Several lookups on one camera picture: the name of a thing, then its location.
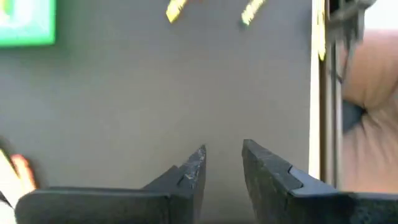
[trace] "gray surface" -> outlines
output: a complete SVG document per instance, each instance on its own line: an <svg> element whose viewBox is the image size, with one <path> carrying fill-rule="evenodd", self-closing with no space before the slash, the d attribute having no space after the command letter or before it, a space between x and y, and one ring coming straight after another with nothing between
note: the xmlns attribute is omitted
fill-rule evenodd
<svg viewBox="0 0 398 224"><path fill-rule="evenodd" d="M252 220L255 139L308 169L311 0L59 1L53 47L0 50L0 135L43 185L139 188L208 148L205 220Z"/></svg>

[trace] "yellow tag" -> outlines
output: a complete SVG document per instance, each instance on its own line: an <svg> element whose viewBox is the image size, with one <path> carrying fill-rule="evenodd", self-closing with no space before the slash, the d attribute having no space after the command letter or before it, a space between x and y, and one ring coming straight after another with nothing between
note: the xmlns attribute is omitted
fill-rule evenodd
<svg viewBox="0 0 398 224"><path fill-rule="evenodd" d="M248 26L265 1L266 0L251 0L242 12L242 22Z"/></svg>
<svg viewBox="0 0 398 224"><path fill-rule="evenodd" d="M171 0L167 6L166 16L170 23L173 23L181 13L188 0Z"/></svg>
<svg viewBox="0 0 398 224"><path fill-rule="evenodd" d="M325 30L325 0L318 1L317 33L318 33L318 55L323 61L326 54L326 30Z"/></svg>

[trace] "green screen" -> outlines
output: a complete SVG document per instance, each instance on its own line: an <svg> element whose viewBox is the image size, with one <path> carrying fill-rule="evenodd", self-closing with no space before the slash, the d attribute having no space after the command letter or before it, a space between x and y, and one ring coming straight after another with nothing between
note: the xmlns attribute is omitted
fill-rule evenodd
<svg viewBox="0 0 398 224"><path fill-rule="evenodd" d="M0 0L0 46L55 42L56 0Z"/></svg>

